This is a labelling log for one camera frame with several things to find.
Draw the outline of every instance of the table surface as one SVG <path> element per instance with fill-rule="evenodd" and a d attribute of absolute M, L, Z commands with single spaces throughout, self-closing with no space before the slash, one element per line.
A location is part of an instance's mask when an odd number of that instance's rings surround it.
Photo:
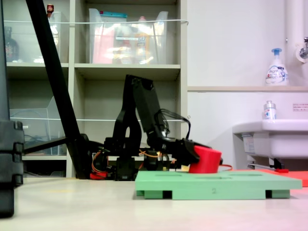
<path fill-rule="evenodd" d="M 290 199 L 172 201 L 134 182 L 28 178 L 0 231 L 308 231 L 308 188 Z"/>

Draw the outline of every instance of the orange wire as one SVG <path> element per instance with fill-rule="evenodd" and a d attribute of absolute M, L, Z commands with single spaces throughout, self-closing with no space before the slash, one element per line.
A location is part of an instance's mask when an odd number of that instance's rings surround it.
<path fill-rule="evenodd" d="M 143 162 L 141 163 L 141 165 L 139 166 L 139 170 L 143 167 Z"/>
<path fill-rule="evenodd" d="M 225 171 L 232 171 L 233 170 L 233 167 L 231 165 L 219 165 L 219 166 L 222 166 L 222 167 L 229 167 L 229 169 L 225 170 Z"/>
<path fill-rule="evenodd" d="M 159 157 L 159 155 L 149 155 L 149 154 L 147 154 L 145 151 L 141 151 L 140 149 L 139 149 L 139 155 L 146 155 L 146 156 L 149 156 L 149 157 L 154 157 L 154 158 L 158 158 Z"/>
<path fill-rule="evenodd" d="M 95 168 L 95 166 L 94 166 L 94 160 L 96 159 L 96 157 L 97 157 L 100 153 L 102 153 L 102 152 L 101 152 L 101 151 L 98 151 L 98 152 L 95 154 L 95 156 L 93 157 L 93 160 L 92 160 L 92 164 L 91 164 L 93 171 L 96 172 L 96 173 L 105 172 L 105 171 L 100 171 L 100 170 L 98 170 L 98 169 Z"/>

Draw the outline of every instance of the shelf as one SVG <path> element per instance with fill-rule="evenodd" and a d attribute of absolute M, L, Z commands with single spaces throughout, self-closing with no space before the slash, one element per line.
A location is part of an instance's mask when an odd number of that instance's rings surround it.
<path fill-rule="evenodd" d="M 173 81 L 180 73 L 180 65 L 176 64 L 75 64 L 75 69 L 89 80 L 124 80 L 126 75 L 134 75 L 157 81 Z"/>
<path fill-rule="evenodd" d="M 169 160 L 172 161 L 173 158 L 171 157 L 171 155 L 169 154 L 168 156 L 169 156 Z M 117 158 L 118 158 L 118 156 L 109 156 L 108 160 L 109 161 L 116 161 Z M 134 158 L 135 158 L 135 161 L 143 161 L 144 160 L 143 156 L 134 156 Z"/>
<path fill-rule="evenodd" d="M 22 160 L 66 160 L 66 155 L 23 155 Z"/>
<path fill-rule="evenodd" d="M 197 86 L 188 86 L 188 92 L 209 92 L 209 91 L 237 91 L 237 92 L 246 92 L 246 91 L 289 91 L 289 92 L 308 92 L 308 87 L 298 87 L 298 86 L 247 86 L 247 87 L 197 87 Z"/>
<path fill-rule="evenodd" d="M 68 80 L 68 64 L 61 64 L 63 74 Z M 45 64 L 38 63 L 7 63 L 8 78 L 12 80 L 47 80 Z"/>
<path fill-rule="evenodd" d="M 86 3 L 122 5 L 176 5 L 177 0 L 86 0 Z"/>

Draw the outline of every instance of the dark bottle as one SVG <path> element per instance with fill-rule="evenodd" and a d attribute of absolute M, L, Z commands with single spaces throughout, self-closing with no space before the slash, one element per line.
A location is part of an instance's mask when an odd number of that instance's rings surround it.
<path fill-rule="evenodd" d="M 53 11 L 54 11 L 54 5 L 48 4 L 47 5 L 47 18 L 48 18 L 48 20 L 50 19 L 51 14 L 53 13 Z"/>
<path fill-rule="evenodd" d="M 17 42 L 12 39 L 12 28 L 10 26 L 4 27 L 4 38 L 6 61 L 17 61 L 19 58 L 19 46 Z"/>

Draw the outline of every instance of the red cylinder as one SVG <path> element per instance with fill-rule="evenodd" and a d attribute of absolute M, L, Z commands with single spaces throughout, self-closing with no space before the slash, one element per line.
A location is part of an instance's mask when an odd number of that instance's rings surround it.
<path fill-rule="evenodd" d="M 198 163 L 191 163 L 189 173 L 217 173 L 221 152 L 205 148 L 202 146 L 195 146 L 194 151 L 200 156 Z"/>

